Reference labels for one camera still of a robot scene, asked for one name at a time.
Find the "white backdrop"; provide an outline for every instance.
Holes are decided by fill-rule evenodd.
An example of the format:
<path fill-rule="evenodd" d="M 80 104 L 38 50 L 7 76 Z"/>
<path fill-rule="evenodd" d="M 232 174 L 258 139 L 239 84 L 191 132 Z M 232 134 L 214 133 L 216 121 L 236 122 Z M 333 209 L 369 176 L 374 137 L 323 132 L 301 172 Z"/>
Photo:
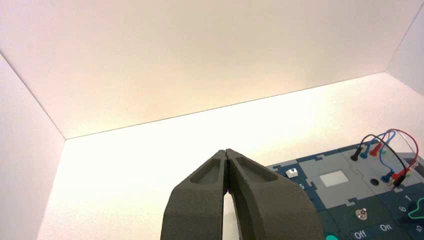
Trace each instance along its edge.
<path fill-rule="evenodd" d="M 0 239 L 37 239 L 64 142 L 0 55 Z"/>
<path fill-rule="evenodd" d="M 379 73 L 67 140 L 38 240 L 158 240 L 173 187 L 219 149 L 266 166 L 391 127 L 424 149 L 422 106 L 424 97 Z M 237 235 L 231 205 L 225 240 Z"/>
<path fill-rule="evenodd" d="M 424 0 L 2 0 L 0 50 L 65 138 L 386 69 Z"/>
<path fill-rule="evenodd" d="M 424 96 L 424 7 L 421 7 L 387 72 Z"/>

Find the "gripper recess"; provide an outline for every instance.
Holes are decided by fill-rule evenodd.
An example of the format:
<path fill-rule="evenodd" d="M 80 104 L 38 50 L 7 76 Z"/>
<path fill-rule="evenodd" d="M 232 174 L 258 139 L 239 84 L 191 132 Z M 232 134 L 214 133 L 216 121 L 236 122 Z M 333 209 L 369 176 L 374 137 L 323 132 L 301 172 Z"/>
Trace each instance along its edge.
<path fill-rule="evenodd" d="M 219 150 L 171 192 L 161 240 L 221 240 L 224 195 L 241 240 L 323 240 L 319 215 L 298 184 L 232 150 Z"/>

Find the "puzzle-piece panel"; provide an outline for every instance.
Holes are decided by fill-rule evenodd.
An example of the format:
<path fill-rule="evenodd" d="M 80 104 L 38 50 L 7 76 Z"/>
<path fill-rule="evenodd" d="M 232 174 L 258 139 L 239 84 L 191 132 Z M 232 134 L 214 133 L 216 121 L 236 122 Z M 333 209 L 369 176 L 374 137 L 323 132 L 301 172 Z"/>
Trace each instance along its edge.
<path fill-rule="evenodd" d="M 306 181 L 315 184 L 316 193 L 327 209 L 339 205 L 351 205 L 348 199 L 364 199 L 374 196 L 374 193 L 362 180 L 362 176 L 358 177 L 341 153 L 320 155 L 319 158 L 321 160 L 302 161 L 299 165 L 307 177 Z M 330 185 L 331 183 L 323 181 L 322 176 L 339 171 L 342 173 L 338 175 L 341 175 L 341 178 L 344 175 L 346 178 L 344 182 Z"/>
<path fill-rule="evenodd" d="M 319 218 L 322 223 L 322 229 L 324 236 L 333 235 L 338 239 L 343 239 L 345 236 L 340 232 L 340 229 L 337 227 L 334 219 L 331 217 L 330 213 L 327 210 L 318 212 Z"/>
<path fill-rule="evenodd" d="M 355 199 L 354 205 L 340 205 L 328 209 L 338 228 L 344 233 L 365 231 L 369 226 L 392 221 L 392 215 L 376 197 Z M 365 208 L 367 219 L 361 220 L 356 215 L 356 210 Z"/>
<path fill-rule="evenodd" d="M 388 169 L 385 168 L 378 159 L 370 155 L 368 155 L 367 159 L 359 157 L 359 161 L 361 162 L 358 165 L 351 163 L 350 156 L 357 147 L 358 144 L 354 144 L 337 150 L 285 161 L 269 166 L 269 168 L 283 176 L 286 175 L 288 169 L 297 169 L 299 176 L 291 178 L 291 180 L 303 187 L 306 194 L 315 205 L 315 208 L 317 208 L 325 236 L 332 235 L 339 240 L 424 240 L 424 219 L 417 221 L 411 221 L 409 219 L 406 221 L 404 217 L 412 210 L 408 209 L 407 212 L 402 212 L 402 214 L 400 212 L 403 208 L 399 208 L 406 208 L 406 206 L 408 206 L 409 200 L 406 196 L 411 199 L 411 202 L 424 197 L 424 177 L 422 177 L 418 171 L 411 171 L 408 173 L 409 176 L 405 179 L 401 188 L 393 190 L 389 188 L 386 183 L 383 183 L 380 180 L 381 176 L 379 176 L 378 178 L 376 177 L 379 181 L 379 187 L 374 187 L 374 185 L 370 184 L 373 175 L 385 174 Z M 384 159 L 389 159 L 390 154 L 390 152 L 387 152 L 383 155 Z M 411 153 L 399 153 L 399 156 L 406 161 L 413 157 Z M 393 164 L 399 164 L 398 160 L 393 155 L 392 157 L 394 161 Z M 367 160 L 372 158 L 375 161 L 373 161 L 372 164 L 367 164 L 369 163 Z M 344 159 L 344 163 L 347 165 L 348 170 L 345 170 L 346 166 L 340 166 L 343 165 L 343 160 L 340 159 Z M 327 175 L 338 171 L 343 172 L 348 180 L 347 182 L 360 182 L 358 185 L 353 184 L 351 188 L 346 188 L 347 190 L 357 191 L 358 188 L 365 188 L 370 191 L 370 196 L 362 197 L 355 192 L 346 195 L 343 190 L 338 191 L 333 187 L 347 186 L 346 179 L 345 181 L 341 181 L 341 183 L 339 182 L 328 187 L 320 178 L 321 175 Z M 326 209 L 324 205 L 326 201 L 325 197 L 335 196 L 338 198 L 340 194 L 345 194 L 341 198 L 343 203 L 338 206 L 327 207 L 328 209 Z M 368 210 L 370 215 L 368 215 L 367 220 L 359 220 L 356 217 L 355 211 L 360 208 L 366 208 Z M 361 231 L 363 231 L 362 234 L 366 234 L 366 237 L 360 235 Z"/>
<path fill-rule="evenodd" d="M 310 201 L 313 203 L 317 211 L 321 211 L 326 209 L 323 202 L 321 201 L 320 197 L 318 196 L 316 192 L 316 187 L 313 183 L 309 184 L 306 181 L 306 176 L 304 171 L 302 170 L 301 166 L 295 162 L 294 164 L 288 164 L 288 165 L 273 165 L 272 166 L 276 172 L 282 176 L 286 175 L 286 171 L 289 169 L 296 168 L 297 169 L 297 176 L 290 178 L 293 182 L 297 183 L 300 188 L 302 188 L 306 194 L 308 195 Z"/>
<path fill-rule="evenodd" d="M 400 229 L 392 220 L 370 225 L 362 229 L 353 230 L 349 233 L 352 240 L 410 240 L 409 235 Z"/>
<path fill-rule="evenodd" d="M 371 145 L 370 150 L 372 150 L 375 146 L 376 144 Z M 368 154 L 367 158 L 359 157 L 358 161 L 352 161 L 350 156 L 354 154 L 355 150 L 356 148 L 341 152 L 341 154 L 343 154 L 343 156 L 351 165 L 352 170 L 354 172 L 358 171 L 361 173 L 363 181 L 374 192 L 375 195 L 392 191 L 392 187 L 381 180 L 381 177 L 386 175 L 390 170 L 382 165 L 378 155 L 375 157 Z M 391 152 L 387 151 L 385 154 L 383 154 L 382 159 L 385 164 L 391 166 L 395 171 L 402 170 L 402 165 L 399 163 L 399 160 Z M 378 185 L 372 184 L 371 179 L 377 180 Z M 421 181 L 416 177 L 415 174 L 410 174 L 410 176 L 408 176 L 403 181 L 402 185 L 410 186 L 420 182 Z"/>
<path fill-rule="evenodd" d="M 424 195 L 424 184 L 403 187 L 400 192 L 385 192 L 377 195 L 392 214 L 393 220 L 408 231 L 413 240 L 424 239 L 424 220 L 413 220 L 408 213 L 416 208 L 417 200 Z"/>

